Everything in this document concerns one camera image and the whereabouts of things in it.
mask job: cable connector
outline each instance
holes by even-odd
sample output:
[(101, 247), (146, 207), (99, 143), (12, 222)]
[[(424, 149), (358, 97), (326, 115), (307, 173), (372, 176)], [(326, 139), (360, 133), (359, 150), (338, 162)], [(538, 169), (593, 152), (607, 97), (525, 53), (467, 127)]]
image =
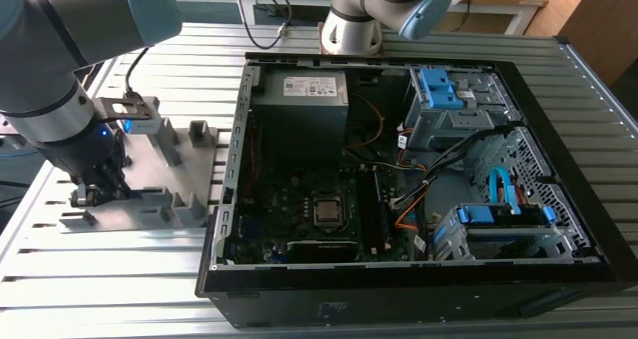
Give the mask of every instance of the cable connector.
[(400, 208), (400, 206), (396, 204), (396, 202), (399, 201), (400, 197), (395, 197), (394, 199), (390, 199), (390, 208), (392, 210), (398, 210)]
[(287, 37), (288, 36), (288, 23), (282, 23), (278, 29), (278, 36)]
[(142, 100), (142, 95), (134, 89), (127, 89), (127, 91), (124, 92), (123, 98)]

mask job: slotted metal worktable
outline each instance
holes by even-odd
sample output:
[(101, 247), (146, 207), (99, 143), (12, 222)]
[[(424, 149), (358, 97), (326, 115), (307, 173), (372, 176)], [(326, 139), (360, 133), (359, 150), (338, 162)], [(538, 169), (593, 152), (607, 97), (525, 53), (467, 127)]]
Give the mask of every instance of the slotted metal worktable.
[[(255, 26), (258, 40), (271, 39), (276, 29)], [(274, 52), (316, 53), (318, 47), (316, 29), (295, 28)], [(240, 25), (186, 25), (182, 36), (150, 51), (132, 77), (135, 89), (163, 101), (160, 113), (176, 127), (204, 119), (224, 131), (211, 204), (220, 197), (243, 55), (254, 50)], [(569, 47), (549, 38), (463, 34), (431, 35), (424, 43), (408, 43), (387, 33), (384, 51), (387, 56), (517, 63), (638, 253), (638, 128)], [(134, 58), (125, 55), (107, 63), (91, 95), (121, 95)], [(208, 300), (194, 295), (204, 228), (60, 234), (55, 225), (67, 205), (55, 203), (65, 201), (71, 191), (68, 184), (57, 183), (64, 178), (47, 163), (0, 237), (3, 338), (638, 336), (635, 288), (583, 299), (531, 320), (236, 331)], [(522, 332), (507, 334), (514, 330)]]

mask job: orange wire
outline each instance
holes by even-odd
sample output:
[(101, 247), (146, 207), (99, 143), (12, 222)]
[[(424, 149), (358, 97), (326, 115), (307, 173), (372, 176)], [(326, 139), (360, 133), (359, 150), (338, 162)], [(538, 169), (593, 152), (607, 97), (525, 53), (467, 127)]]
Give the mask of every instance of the orange wire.
[(383, 115), (380, 114), (380, 111), (376, 108), (376, 106), (363, 96), (360, 96), (355, 93), (350, 93), (348, 95), (354, 96), (355, 98), (362, 100), (368, 105), (368, 107), (372, 109), (372, 111), (375, 112), (376, 117), (379, 117), (379, 130), (376, 131), (375, 137), (372, 139), (370, 139), (368, 141), (363, 142), (363, 143), (355, 143), (354, 145), (347, 145), (346, 146), (347, 149), (359, 149), (360, 147), (364, 147), (364, 146), (370, 145), (371, 143), (374, 143), (376, 141), (376, 139), (380, 137), (380, 134), (383, 134), (384, 119), (383, 119)]
[[(399, 154), (396, 155), (396, 163), (399, 164), (399, 166), (402, 167), (410, 167), (410, 165), (404, 164), (403, 161), (400, 160), (403, 158), (403, 153), (406, 152), (404, 149), (400, 149), (399, 150)], [(416, 164), (416, 167), (419, 167), (423, 171), (427, 170), (426, 166), (422, 165), (422, 164)]]
[(526, 205), (526, 204), (529, 203), (527, 197), (526, 197), (525, 193), (522, 192), (521, 187), (519, 187), (517, 184), (514, 184), (514, 186), (515, 186), (515, 189), (517, 189), (518, 201), (519, 201), (523, 205)]
[(410, 213), (411, 209), (419, 204), (420, 200), (423, 199), (423, 197), (426, 196), (426, 192), (423, 192), (420, 194), (419, 197), (415, 198), (414, 202), (410, 204), (410, 206), (407, 207), (406, 211), (400, 214), (399, 218), (396, 219), (396, 222), (395, 222), (395, 227), (396, 228), (404, 228), (404, 229), (408, 229), (411, 231), (419, 231), (419, 229), (416, 228), (416, 226), (412, 226), (412, 225), (404, 225), (402, 223), (403, 219), (406, 218), (407, 214)]

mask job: wire bundle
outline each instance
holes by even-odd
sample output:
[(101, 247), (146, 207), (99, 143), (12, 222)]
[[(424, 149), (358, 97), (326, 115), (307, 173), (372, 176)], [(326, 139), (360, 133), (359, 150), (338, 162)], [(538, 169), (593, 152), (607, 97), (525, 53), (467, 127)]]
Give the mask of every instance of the wire bundle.
[(423, 174), (422, 185), (418, 186), (416, 189), (414, 189), (410, 193), (404, 194), (392, 202), (392, 206), (398, 206), (403, 202), (406, 202), (411, 197), (415, 197), (412, 203), (408, 205), (407, 209), (400, 214), (399, 219), (396, 220), (395, 226), (398, 227), (407, 226), (400, 228), (406, 228), (412, 231), (419, 230), (415, 226), (403, 225), (400, 222), (403, 221), (403, 218), (410, 213), (411, 209), (423, 200), (427, 194), (427, 190), (430, 189), (430, 184), (435, 180), (436, 175), (440, 174), (440, 172), (446, 169), (447, 166), (450, 166), (453, 163), (459, 161), (466, 156), (467, 150), (478, 141), (481, 141), (489, 136), (494, 136), (498, 134), (509, 134), (513, 130), (514, 130), (514, 126), (511, 125), (501, 125), (494, 127), (493, 129), (482, 130), (474, 133), (471, 136), (466, 137), (463, 140), (461, 140), (440, 154), (440, 156), (430, 164), (430, 167), (427, 168)]
[[(272, 3), (275, 3), (275, 5), (279, 7), (279, 3), (278, 3), (278, 0), (271, 0)], [(243, 27), (246, 29), (246, 33), (248, 34), (248, 38), (250, 38), (250, 41), (252, 42), (252, 44), (260, 48), (262, 50), (268, 50), (271, 49), (275, 44), (278, 44), (279, 40), (282, 39), (284, 33), (286, 33), (286, 29), (290, 25), (290, 21), (292, 20), (292, 5), (290, 3), (290, 0), (284, 0), (286, 1), (286, 6), (288, 8), (288, 19), (286, 20), (286, 22), (282, 24), (282, 27), (279, 27), (279, 31), (278, 31), (278, 37), (275, 38), (275, 40), (272, 41), (272, 43), (267, 46), (263, 46), (262, 44), (258, 43), (258, 41), (255, 40), (255, 38), (252, 37), (252, 33), (250, 32), (250, 27), (248, 27), (248, 24), (246, 23), (246, 14), (243, 12), (243, 1), (242, 0), (238, 0), (238, 5), (239, 5), (239, 14), (242, 15), (242, 23), (243, 23)]]

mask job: power supply label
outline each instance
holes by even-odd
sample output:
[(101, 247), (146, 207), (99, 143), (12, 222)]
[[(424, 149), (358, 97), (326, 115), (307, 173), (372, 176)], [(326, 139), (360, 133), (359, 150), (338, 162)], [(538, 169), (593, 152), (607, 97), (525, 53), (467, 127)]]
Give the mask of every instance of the power supply label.
[(336, 78), (290, 76), (283, 79), (284, 96), (336, 96)]

